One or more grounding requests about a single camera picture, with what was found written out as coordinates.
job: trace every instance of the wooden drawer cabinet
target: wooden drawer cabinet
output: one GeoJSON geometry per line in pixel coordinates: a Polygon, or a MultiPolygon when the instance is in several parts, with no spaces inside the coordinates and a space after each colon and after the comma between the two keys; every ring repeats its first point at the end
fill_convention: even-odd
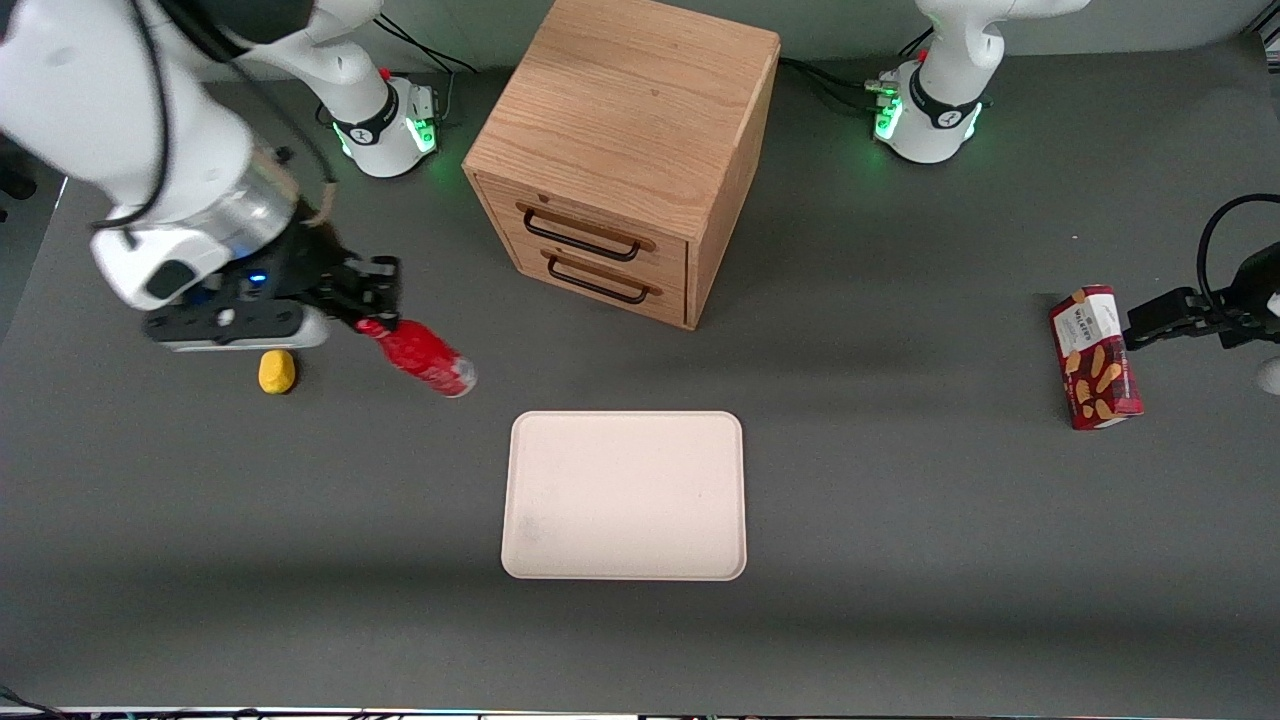
{"type": "Polygon", "coordinates": [[[692,329],[759,160],[777,35],[557,0],[463,160],[516,268],[692,329]]]}

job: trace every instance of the black metal handle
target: black metal handle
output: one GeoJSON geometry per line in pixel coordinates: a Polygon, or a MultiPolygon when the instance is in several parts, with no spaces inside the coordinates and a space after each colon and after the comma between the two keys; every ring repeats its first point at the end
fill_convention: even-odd
{"type": "Polygon", "coordinates": [[[617,252],[613,250],[607,250],[604,247],[596,247],[590,242],[582,242],[581,240],[572,238],[567,234],[561,234],[549,229],[540,228],[534,224],[534,209],[530,208],[525,210],[525,229],[536,234],[538,237],[545,237],[547,240],[553,240],[561,245],[567,245],[570,247],[576,247],[579,250],[585,250],[586,252],[593,252],[600,258],[608,258],[609,260],[617,260],[618,263],[630,263],[636,259],[636,254],[640,252],[640,243],[632,242],[631,250],[627,252],[617,252]]]}
{"type": "Polygon", "coordinates": [[[614,292],[614,291],[612,291],[612,290],[609,290],[607,287],[600,287],[600,286],[598,286],[595,283],[590,283],[590,282],[586,282],[584,279],[575,278],[573,275],[566,275],[564,273],[559,273],[559,272],[556,270],[556,261],[557,260],[559,260],[559,258],[557,258],[554,255],[552,255],[550,258],[547,259],[547,272],[550,273],[550,275],[553,278],[558,279],[558,281],[564,281],[564,282],[567,282],[570,284],[576,284],[577,287],[580,287],[582,290],[590,290],[591,292],[598,292],[598,293],[600,293],[600,295],[603,295],[605,297],[612,297],[613,300],[617,300],[618,302],[626,302],[627,305],[640,305],[641,302],[644,302],[645,297],[649,297],[649,288],[648,287],[641,287],[640,288],[640,295],[636,295],[636,296],[622,295],[621,292],[614,292]]]}

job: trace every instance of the gray table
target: gray table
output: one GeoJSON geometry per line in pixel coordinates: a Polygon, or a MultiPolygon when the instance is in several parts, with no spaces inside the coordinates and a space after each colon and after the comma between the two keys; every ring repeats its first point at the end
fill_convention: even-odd
{"type": "MultiPolygon", "coordinates": [[[[421,172],[342,164],[338,228],[403,258],[407,314],[480,368],[462,401],[349,333],[284,398],[256,354],[148,345],[86,247],[105,204],[68,187],[0,352],[0,678],[65,705],[1280,712],[1274,348],[1143,351],[1148,416],[1080,434],[1046,320],[1085,283],[1189,283],[1212,210],[1276,187],[1256,42],[1012,59],[936,168],[782,73],[695,333],[511,268],[458,169],[503,79],[460,79],[421,172]],[[511,421],[620,407],[741,418],[741,579],[503,574],[511,421]]],[[[1277,217],[1225,223],[1215,275],[1277,217]]]]}

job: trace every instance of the yellow sponge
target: yellow sponge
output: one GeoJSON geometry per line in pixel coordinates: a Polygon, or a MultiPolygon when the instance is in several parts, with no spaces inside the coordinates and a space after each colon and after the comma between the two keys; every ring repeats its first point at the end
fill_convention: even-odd
{"type": "Polygon", "coordinates": [[[298,379],[293,356],[285,350],[268,350],[257,364],[257,384],[268,395],[284,395],[298,379]]]}

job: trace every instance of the green led light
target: green led light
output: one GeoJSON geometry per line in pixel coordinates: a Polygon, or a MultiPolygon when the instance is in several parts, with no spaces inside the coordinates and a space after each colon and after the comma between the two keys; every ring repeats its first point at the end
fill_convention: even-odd
{"type": "Polygon", "coordinates": [[[342,131],[338,129],[338,123],[333,123],[333,132],[338,136],[338,142],[342,143],[342,154],[351,158],[351,147],[347,147],[347,138],[343,137],[342,131]]]}
{"type": "Polygon", "coordinates": [[[435,150],[435,123],[431,120],[404,118],[404,127],[413,136],[413,142],[417,143],[417,149],[421,152],[426,154],[435,150]]]}
{"type": "Polygon", "coordinates": [[[893,131],[897,129],[897,120],[902,117],[902,101],[900,99],[893,99],[893,104],[888,108],[881,110],[881,118],[876,122],[876,135],[881,140],[890,140],[893,137],[893,131]]]}
{"type": "Polygon", "coordinates": [[[969,120],[969,129],[964,131],[965,140],[973,137],[973,132],[978,129],[978,115],[980,114],[982,114],[982,102],[978,102],[978,106],[973,109],[973,119],[969,120]]]}

